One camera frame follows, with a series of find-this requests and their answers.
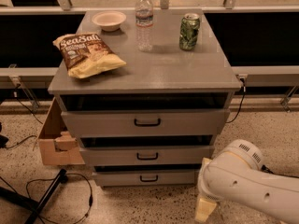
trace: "bowl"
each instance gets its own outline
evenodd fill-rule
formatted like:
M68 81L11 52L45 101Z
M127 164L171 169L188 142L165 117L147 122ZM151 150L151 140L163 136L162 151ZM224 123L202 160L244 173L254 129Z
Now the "bowl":
M118 30L125 20L125 14L119 11L103 11L93 16L93 23L99 25L106 32Z

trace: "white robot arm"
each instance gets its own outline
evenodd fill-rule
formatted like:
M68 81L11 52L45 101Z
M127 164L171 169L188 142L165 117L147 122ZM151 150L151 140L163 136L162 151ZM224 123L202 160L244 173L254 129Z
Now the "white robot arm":
M299 223L299 179L261 172L263 155L235 140L214 160L203 159L195 219L205 223L223 199L244 204L288 224Z

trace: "brown snack bag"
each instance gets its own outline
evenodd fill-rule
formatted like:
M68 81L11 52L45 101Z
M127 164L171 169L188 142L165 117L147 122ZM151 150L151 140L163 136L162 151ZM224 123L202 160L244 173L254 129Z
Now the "brown snack bag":
M95 33L63 35L53 41L71 77L85 78L126 65Z

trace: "gray drawer cabinet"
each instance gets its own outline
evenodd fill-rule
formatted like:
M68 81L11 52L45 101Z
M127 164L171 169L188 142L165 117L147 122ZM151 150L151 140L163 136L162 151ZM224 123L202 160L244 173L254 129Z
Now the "gray drawer cabinet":
M152 52L137 49L134 11L123 12L117 32L99 32L90 20L96 11L87 12L78 32L99 33L127 65L79 80L62 62L49 92L97 185L194 184L240 83L200 9L155 11ZM187 12L202 21L192 52L178 47Z

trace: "speckled floor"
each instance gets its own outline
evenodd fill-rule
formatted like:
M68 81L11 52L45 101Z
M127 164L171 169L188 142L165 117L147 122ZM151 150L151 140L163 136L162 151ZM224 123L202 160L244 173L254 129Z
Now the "speckled floor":
M234 99L230 118L235 115L238 102L239 99ZM242 138L259 147L265 164L275 173L299 175L299 101L291 100L291 113L283 111L278 103L279 99L245 99L239 117L227 124L217 138L215 154L233 140ZM36 114L41 121L45 120L49 105L50 102L42 102ZM41 124L17 102L5 101L0 105L0 121L1 134L9 138L8 147L28 135L38 135L41 129ZM0 161L1 177L22 195L26 195L27 181L54 178L61 168L68 173L86 175L93 187L93 207L84 223L195 223L196 186L101 189L91 180L92 171L84 165L44 166L35 138L11 150L0 149ZM48 184L31 184L32 198L39 200ZM0 187L8 189L1 180ZM69 176L69 181L55 191L42 216L56 223L74 223L87 212L89 195L86 181ZM29 217L29 211L1 198L0 206L1 223L24 223ZM223 201L206 223L279 224L280 221L237 203Z

